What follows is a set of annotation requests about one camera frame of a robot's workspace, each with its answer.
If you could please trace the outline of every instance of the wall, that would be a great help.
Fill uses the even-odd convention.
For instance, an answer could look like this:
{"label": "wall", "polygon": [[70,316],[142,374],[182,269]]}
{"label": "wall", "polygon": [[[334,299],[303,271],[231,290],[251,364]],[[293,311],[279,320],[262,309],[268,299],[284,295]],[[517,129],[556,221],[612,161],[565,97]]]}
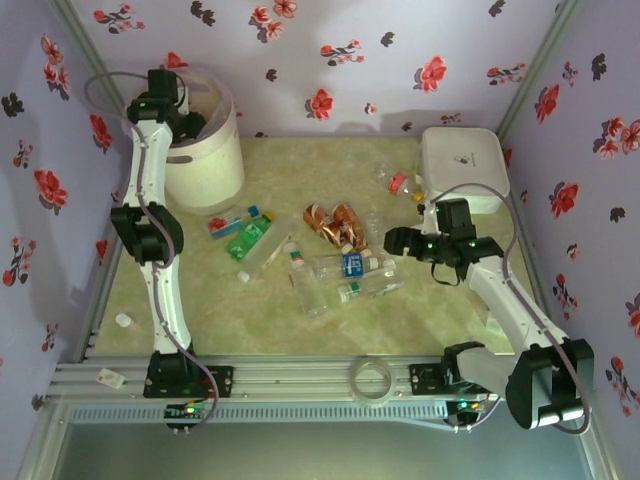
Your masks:
{"label": "wall", "polygon": [[91,121],[88,74],[48,7],[2,0],[0,16],[0,478],[13,479],[78,339],[127,146]]}
{"label": "wall", "polygon": [[244,136],[497,129],[559,4],[69,1],[111,70],[212,66]]}
{"label": "wall", "polygon": [[588,2],[505,142],[555,319],[595,350],[597,403],[629,479],[640,471],[639,16],[637,0]]}

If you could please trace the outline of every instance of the purple wall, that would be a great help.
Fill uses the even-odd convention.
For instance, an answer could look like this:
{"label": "purple wall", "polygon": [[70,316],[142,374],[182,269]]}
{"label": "purple wall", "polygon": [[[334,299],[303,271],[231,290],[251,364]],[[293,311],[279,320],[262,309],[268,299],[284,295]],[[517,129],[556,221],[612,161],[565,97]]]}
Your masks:
{"label": "purple wall", "polygon": [[496,129],[559,1],[70,3],[111,70],[212,66],[253,137]]}
{"label": "purple wall", "polygon": [[92,123],[88,72],[49,8],[0,7],[0,477],[13,479],[38,397],[78,340],[127,145]]}
{"label": "purple wall", "polygon": [[638,18],[637,0],[587,2],[504,142],[555,319],[595,350],[597,403],[629,479],[640,471]]}

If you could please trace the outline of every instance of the blue label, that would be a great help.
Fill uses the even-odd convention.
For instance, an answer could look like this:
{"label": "blue label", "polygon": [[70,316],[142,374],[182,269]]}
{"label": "blue label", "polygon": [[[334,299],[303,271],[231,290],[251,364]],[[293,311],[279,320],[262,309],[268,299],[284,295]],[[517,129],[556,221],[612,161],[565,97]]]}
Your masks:
{"label": "blue label", "polygon": [[364,264],[362,255],[359,253],[348,253],[342,256],[342,271],[345,278],[361,277],[364,275]]}

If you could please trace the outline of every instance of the white bucket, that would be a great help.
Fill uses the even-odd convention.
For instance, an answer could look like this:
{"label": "white bucket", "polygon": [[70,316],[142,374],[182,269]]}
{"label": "white bucket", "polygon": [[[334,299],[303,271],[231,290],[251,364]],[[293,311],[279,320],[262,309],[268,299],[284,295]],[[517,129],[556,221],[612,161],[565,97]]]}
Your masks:
{"label": "white bucket", "polygon": [[189,88],[189,111],[207,120],[195,140],[169,149],[166,190],[184,210],[211,215],[235,205],[244,168],[231,93],[206,67],[175,69]]}

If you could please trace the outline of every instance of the green marble floor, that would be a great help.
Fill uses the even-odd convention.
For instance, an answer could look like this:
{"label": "green marble floor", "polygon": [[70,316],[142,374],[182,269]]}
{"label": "green marble floor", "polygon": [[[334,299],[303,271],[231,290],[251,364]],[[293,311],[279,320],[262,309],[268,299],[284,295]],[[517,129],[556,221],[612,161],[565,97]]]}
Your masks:
{"label": "green marble floor", "polygon": [[[348,201],[357,212],[379,210],[392,226],[420,223],[409,199],[387,193],[371,180],[376,162],[385,160],[413,171],[419,150],[415,138],[265,138],[241,141],[246,189],[239,205],[257,205],[276,215],[295,215],[294,239],[306,257],[337,253],[303,222],[313,202],[326,209]],[[225,253],[225,240],[212,241],[205,218],[168,207],[182,224],[180,289],[184,316],[199,355],[217,354],[441,354],[444,347],[478,340],[496,352],[509,352],[505,337],[485,328],[487,311],[467,286],[445,287],[431,279],[429,267],[401,258],[405,285],[397,292],[341,305],[336,287],[325,285],[329,313],[309,319],[299,310],[288,280],[288,262],[280,256],[249,284],[237,278],[238,265]],[[495,215],[477,215],[478,235],[493,236],[505,248],[512,226],[503,206]],[[530,290],[519,249],[513,270]],[[447,278],[444,269],[440,275]],[[135,322],[123,329],[118,313]],[[150,354],[151,310],[138,266],[123,255],[96,344],[97,354]]]}

